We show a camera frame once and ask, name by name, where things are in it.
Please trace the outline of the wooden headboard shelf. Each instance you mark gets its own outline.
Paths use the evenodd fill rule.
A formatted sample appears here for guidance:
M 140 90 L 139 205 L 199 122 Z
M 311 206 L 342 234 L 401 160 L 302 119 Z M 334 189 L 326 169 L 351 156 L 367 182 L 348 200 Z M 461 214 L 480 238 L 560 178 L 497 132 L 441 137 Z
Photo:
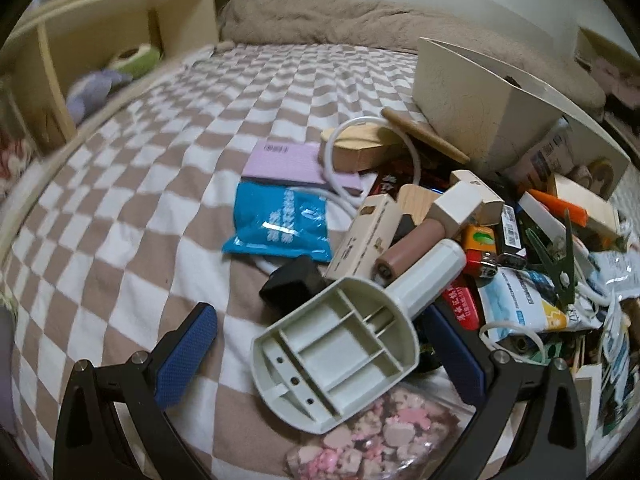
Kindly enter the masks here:
M 23 14 L 1 49 L 1 70 L 29 140 L 41 154 L 77 129 L 66 110 L 70 86 L 140 44 L 173 60 L 218 44 L 218 10 L 229 0 L 51 0 Z

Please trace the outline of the beige quilted blanket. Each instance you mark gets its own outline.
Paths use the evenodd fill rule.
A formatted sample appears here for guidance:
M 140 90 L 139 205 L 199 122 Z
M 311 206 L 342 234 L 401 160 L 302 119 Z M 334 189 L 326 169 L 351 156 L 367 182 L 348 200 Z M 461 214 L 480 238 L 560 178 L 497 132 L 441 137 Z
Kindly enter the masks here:
M 599 116 L 605 93 L 573 60 L 451 14 L 385 0 L 230 0 L 221 35 L 237 44 L 351 44 L 418 50 L 421 37 L 442 40 L 509 63 L 551 84 L 585 112 Z

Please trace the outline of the side clothes shelf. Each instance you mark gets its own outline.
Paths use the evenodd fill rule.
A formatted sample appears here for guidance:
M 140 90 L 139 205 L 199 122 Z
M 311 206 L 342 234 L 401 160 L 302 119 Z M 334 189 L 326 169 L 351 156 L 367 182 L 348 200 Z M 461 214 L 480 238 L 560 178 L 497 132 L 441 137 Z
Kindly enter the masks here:
M 604 122 L 639 151 L 639 60 L 597 32 L 578 29 L 575 60 L 605 94 Z

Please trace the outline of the brown tape roll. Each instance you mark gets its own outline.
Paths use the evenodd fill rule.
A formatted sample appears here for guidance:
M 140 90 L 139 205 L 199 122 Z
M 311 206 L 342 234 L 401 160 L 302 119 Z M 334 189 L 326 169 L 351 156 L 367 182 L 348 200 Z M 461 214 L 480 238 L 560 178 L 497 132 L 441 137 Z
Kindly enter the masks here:
M 590 162 L 587 169 L 591 176 L 590 191 L 608 200 L 614 190 L 615 172 L 612 162 L 605 157 L 600 157 Z

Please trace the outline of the blue sachet packet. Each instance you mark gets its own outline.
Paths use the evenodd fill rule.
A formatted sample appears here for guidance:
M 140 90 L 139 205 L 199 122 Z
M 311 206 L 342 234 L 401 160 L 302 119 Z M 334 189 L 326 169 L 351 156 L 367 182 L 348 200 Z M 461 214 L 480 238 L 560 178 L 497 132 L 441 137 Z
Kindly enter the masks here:
M 222 245 L 225 254 L 332 259 L 323 197 L 243 181 L 236 188 L 233 226 L 234 234 Z

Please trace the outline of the green avocado plush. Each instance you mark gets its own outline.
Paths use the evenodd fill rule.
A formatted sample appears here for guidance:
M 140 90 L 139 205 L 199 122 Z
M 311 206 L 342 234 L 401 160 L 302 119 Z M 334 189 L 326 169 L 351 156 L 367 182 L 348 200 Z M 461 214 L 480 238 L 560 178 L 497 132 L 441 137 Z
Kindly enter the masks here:
M 120 52 L 107 64 L 110 70 L 138 79 L 158 65 L 162 54 L 152 44 L 140 44 L 133 49 Z

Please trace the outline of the white storage box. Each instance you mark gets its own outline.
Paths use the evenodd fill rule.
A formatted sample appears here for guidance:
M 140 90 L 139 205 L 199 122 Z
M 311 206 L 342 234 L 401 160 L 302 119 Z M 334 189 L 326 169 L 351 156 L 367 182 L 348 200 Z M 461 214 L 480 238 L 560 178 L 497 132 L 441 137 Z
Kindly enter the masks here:
M 435 131 L 471 159 L 481 177 L 514 165 L 560 119 L 574 163 L 601 157 L 613 183 L 630 158 L 589 114 L 534 75 L 464 47 L 418 40 L 413 101 Z

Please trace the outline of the bag of pink candies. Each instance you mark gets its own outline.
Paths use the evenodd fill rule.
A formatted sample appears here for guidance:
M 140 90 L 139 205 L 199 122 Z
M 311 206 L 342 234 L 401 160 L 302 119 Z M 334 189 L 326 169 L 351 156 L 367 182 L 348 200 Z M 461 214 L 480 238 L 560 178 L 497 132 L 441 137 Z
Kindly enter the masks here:
M 285 455 L 293 479 L 426 479 L 461 434 L 457 411 L 408 384 Z

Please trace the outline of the green clothes peg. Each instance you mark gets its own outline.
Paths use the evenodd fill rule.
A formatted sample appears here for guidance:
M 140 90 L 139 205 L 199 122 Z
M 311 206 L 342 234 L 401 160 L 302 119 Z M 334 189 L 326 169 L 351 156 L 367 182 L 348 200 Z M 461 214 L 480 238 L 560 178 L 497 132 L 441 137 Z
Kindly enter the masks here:
M 569 306 L 574 304 L 576 296 L 576 274 L 575 274 L 575 257 L 574 257 L 574 237 L 572 230 L 572 222 L 570 222 L 570 212 L 564 210 L 563 226 L 565 228 L 564 236 L 560 241 L 564 243 L 562 252 L 548 251 L 547 246 L 538 236 L 540 228 L 534 228 L 533 222 L 526 223 L 525 236 L 530 246 L 534 248 L 544 272 L 551 278 L 553 283 L 556 305 L 566 311 Z

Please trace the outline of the wooden rolling stick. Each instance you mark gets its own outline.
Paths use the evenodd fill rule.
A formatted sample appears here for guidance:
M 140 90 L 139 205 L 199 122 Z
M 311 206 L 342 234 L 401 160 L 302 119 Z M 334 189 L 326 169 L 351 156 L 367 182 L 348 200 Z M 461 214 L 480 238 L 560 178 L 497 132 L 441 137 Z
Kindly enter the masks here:
M 381 115 L 400 131 L 413 136 L 458 164 L 465 166 L 471 161 L 467 154 L 456 148 L 454 144 L 441 138 L 430 126 L 415 122 L 408 115 L 401 114 L 389 107 L 383 107 Z

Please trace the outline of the beige plastic lint roller holder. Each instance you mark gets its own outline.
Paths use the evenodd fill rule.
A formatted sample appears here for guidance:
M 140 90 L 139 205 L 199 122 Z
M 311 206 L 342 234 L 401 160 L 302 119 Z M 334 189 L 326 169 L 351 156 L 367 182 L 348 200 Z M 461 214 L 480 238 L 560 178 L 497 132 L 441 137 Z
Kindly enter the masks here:
M 346 422 L 416 368 L 412 322 L 464 266 L 462 247 L 445 238 L 387 287 L 340 278 L 254 338 L 250 370 L 260 397 L 307 434 Z

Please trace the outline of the brown cylinder tube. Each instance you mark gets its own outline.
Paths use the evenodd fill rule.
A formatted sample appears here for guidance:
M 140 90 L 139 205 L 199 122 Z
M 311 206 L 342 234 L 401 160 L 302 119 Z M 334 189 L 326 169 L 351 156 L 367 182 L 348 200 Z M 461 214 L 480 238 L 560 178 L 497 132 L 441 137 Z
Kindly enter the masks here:
M 445 235 L 445 227 L 439 221 L 425 219 L 376 259 L 375 277 L 383 284 L 390 284 L 443 240 Z

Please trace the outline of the black small box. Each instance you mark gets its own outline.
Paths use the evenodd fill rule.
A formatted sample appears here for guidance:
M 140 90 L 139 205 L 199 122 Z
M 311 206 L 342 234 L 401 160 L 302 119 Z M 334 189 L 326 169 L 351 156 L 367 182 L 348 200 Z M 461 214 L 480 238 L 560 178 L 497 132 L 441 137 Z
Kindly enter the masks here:
M 301 255 L 273 271 L 259 297 L 283 318 L 322 292 L 327 284 L 314 260 Z

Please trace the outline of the lilac paper card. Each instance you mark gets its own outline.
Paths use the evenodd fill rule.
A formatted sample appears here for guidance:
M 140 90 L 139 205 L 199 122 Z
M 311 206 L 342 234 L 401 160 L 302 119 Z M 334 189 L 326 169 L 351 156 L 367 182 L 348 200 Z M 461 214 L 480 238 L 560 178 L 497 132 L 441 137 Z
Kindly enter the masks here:
M 259 141 L 241 172 L 243 180 L 332 191 L 319 162 L 320 144 Z

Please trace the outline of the white blue mask packet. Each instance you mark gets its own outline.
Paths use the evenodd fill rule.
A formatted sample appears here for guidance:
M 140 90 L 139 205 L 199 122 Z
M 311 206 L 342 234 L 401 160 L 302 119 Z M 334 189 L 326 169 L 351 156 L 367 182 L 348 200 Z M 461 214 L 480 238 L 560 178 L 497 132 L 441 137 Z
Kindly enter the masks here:
M 596 330 L 602 325 L 592 303 L 582 296 L 577 295 L 576 304 L 565 310 L 557 307 L 552 281 L 538 272 L 500 266 L 491 280 L 478 278 L 476 287 L 485 321 L 498 324 L 489 331 L 493 340 L 518 332 L 504 322 L 524 326 L 537 334 Z

